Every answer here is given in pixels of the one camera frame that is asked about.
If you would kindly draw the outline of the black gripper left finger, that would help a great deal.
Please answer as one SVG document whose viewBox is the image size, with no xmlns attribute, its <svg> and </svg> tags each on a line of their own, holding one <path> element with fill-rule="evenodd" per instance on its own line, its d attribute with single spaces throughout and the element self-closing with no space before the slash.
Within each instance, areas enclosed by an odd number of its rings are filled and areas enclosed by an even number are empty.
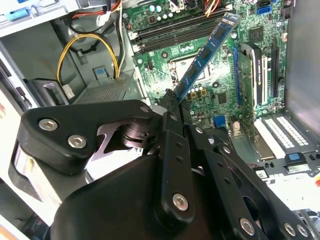
<svg viewBox="0 0 320 240">
<path fill-rule="evenodd" d="M 154 212 L 167 224 L 190 224 L 196 214 L 188 135 L 180 114 L 182 100 L 167 90 L 159 105 L 140 100 L 62 105 L 26 112 L 18 130 L 20 150 L 51 180 L 63 201 L 78 189 L 140 157 L 160 160 Z"/>
</svg>

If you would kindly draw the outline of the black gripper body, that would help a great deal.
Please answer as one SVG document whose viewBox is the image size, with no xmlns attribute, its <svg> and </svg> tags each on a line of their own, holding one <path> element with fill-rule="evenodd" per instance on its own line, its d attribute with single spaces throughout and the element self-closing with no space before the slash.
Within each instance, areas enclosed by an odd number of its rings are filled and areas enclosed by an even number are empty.
<svg viewBox="0 0 320 240">
<path fill-rule="evenodd" d="M 158 220 L 155 206 L 161 182 L 161 162 L 145 156 L 69 195 L 58 208 L 53 240 L 239 240 L 240 228 L 229 225 L 212 201 L 202 175 L 189 170 L 195 217 L 187 226 L 169 227 Z"/>
</svg>

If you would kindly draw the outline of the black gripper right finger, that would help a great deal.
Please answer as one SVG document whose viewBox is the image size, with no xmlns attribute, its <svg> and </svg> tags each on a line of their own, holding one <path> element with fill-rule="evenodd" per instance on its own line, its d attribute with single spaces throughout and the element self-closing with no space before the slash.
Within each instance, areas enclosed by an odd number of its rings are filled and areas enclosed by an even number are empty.
<svg viewBox="0 0 320 240">
<path fill-rule="evenodd" d="M 217 203 L 215 220 L 224 240 L 311 240 L 307 225 L 292 212 L 233 149 L 221 130 L 208 135 L 192 124 L 187 102 L 180 116 L 191 141 L 194 166 L 202 166 Z"/>
</svg>

